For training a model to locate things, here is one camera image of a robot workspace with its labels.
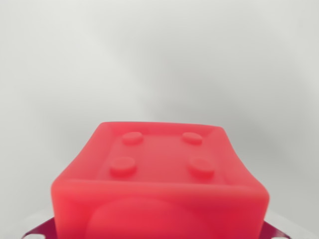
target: white backdrop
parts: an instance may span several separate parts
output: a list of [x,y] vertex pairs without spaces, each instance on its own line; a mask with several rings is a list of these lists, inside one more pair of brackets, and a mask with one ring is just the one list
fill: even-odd
[[317,0],[0,1],[0,233],[100,122],[223,126],[270,207],[319,234]]

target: red rubber block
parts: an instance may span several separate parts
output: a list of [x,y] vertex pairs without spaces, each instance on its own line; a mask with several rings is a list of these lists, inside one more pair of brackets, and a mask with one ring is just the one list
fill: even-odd
[[59,239],[257,239],[269,195],[220,127],[106,122],[52,199]]

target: mounting hole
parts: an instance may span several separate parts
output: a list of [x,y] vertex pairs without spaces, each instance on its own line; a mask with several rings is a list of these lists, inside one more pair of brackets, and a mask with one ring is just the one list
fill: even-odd
[[26,235],[23,239],[45,239],[45,235],[43,235],[43,234],[29,234],[29,235]]

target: round stud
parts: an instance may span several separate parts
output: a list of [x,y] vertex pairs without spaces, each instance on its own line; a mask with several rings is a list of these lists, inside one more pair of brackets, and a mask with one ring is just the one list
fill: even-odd
[[188,168],[194,176],[199,178],[211,177],[214,174],[214,166],[206,158],[191,158],[188,161]]
[[114,176],[127,176],[136,170],[136,162],[131,157],[115,158],[110,165],[111,174]]
[[129,132],[122,136],[124,144],[138,144],[143,141],[143,135],[141,132]]
[[182,139],[190,144],[201,144],[203,141],[203,137],[197,133],[185,132],[182,135]]

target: white surface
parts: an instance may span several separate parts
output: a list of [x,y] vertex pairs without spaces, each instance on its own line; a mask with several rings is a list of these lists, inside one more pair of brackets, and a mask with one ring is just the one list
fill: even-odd
[[223,126],[271,208],[319,234],[319,2],[0,1],[0,232],[102,121]]

